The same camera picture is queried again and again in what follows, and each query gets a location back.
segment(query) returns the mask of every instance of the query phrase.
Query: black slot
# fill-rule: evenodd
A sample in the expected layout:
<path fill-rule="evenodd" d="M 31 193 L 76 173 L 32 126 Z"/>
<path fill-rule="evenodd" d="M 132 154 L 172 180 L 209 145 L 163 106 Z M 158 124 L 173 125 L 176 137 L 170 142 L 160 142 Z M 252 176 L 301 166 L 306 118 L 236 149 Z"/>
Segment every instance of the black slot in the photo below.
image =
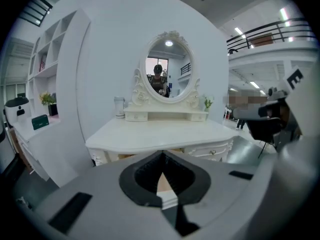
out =
<path fill-rule="evenodd" d="M 48 222 L 49 225 L 61 233 L 66 234 L 87 206 L 91 198 L 92 195 L 90 194 L 81 192 L 77 193 L 54 215 L 54 217 Z"/>
<path fill-rule="evenodd" d="M 25 113 L 25 110 L 24 109 L 20 109 L 20 110 L 18 110 L 17 112 L 16 112 L 16 115 L 17 116 L 21 116 L 21 115 L 23 115 Z"/>
<path fill-rule="evenodd" d="M 245 172 L 241 172 L 241 171 L 237 171 L 237 170 L 233 170 L 233 171 L 229 172 L 229 175 L 235 176 L 237 178 L 241 178 L 244 180 L 248 180 L 248 181 L 250 181 L 252 179 L 252 177 L 254 176 L 253 174 L 245 173 Z"/>

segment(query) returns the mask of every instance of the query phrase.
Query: wooden panel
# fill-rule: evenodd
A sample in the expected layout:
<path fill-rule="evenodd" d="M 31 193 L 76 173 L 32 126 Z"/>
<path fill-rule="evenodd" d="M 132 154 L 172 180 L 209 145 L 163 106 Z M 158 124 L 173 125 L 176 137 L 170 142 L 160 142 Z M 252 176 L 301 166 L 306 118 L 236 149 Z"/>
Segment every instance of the wooden panel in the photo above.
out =
<path fill-rule="evenodd" d="M 274 41 L 272 40 L 271 33 L 257 36 L 254 38 L 254 40 L 251 40 L 251 44 L 254 45 L 254 47 L 270 45 L 273 43 Z"/>

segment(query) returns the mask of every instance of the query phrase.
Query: ceiling beam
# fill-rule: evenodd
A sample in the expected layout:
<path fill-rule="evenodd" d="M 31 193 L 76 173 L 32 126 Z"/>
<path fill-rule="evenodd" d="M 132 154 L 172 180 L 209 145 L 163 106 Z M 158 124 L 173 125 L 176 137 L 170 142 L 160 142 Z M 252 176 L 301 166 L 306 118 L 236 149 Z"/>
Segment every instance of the ceiling beam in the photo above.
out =
<path fill-rule="evenodd" d="M 244 81 L 246 84 L 250 83 L 245 77 L 241 76 L 239 73 L 235 72 L 233 69 L 230 69 L 229 73 L 239 78 L 240 80 Z"/>

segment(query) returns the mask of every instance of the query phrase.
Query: decorative carving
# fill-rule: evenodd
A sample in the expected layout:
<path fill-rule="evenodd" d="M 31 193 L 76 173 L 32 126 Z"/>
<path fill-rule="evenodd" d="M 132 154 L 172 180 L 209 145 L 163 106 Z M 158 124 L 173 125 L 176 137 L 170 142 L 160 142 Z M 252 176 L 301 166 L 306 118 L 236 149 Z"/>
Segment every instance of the decorative carving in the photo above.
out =
<path fill-rule="evenodd" d="M 197 149 L 195 148 L 195 149 L 192 149 L 190 152 L 188 152 L 188 155 L 189 156 L 192 156 L 192 154 L 194 153 L 194 152 L 196 152 L 197 151 Z"/>
<path fill-rule="evenodd" d="M 194 88 L 190 92 L 188 98 L 186 99 L 186 103 L 193 109 L 199 106 L 199 93 L 198 93 L 199 82 L 200 82 L 200 78 L 198 78 L 195 81 Z"/>
<path fill-rule="evenodd" d="M 150 104 L 149 96 L 147 95 L 146 88 L 142 83 L 140 69 L 134 71 L 135 85 L 132 91 L 132 102 L 137 106 L 142 106 L 144 103 Z"/>
<path fill-rule="evenodd" d="M 180 36 L 179 32 L 176 30 L 169 31 L 169 33 L 163 32 L 162 34 L 158 35 L 158 39 L 162 39 L 162 38 L 178 39 L 181 43 L 185 44 L 186 46 L 188 45 L 185 38 L 183 36 Z"/>

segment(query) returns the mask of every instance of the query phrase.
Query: white pillar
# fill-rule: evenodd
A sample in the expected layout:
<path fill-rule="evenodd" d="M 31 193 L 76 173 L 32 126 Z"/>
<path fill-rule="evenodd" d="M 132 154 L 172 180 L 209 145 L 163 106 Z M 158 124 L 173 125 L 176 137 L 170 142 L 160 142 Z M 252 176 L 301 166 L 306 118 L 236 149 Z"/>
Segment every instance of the white pillar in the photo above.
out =
<path fill-rule="evenodd" d="M 286 75 L 288 72 L 291 72 L 292 70 L 291 60 L 285 59 L 283 61 L 283 65 L 284 65 L 284 75 Z"/>

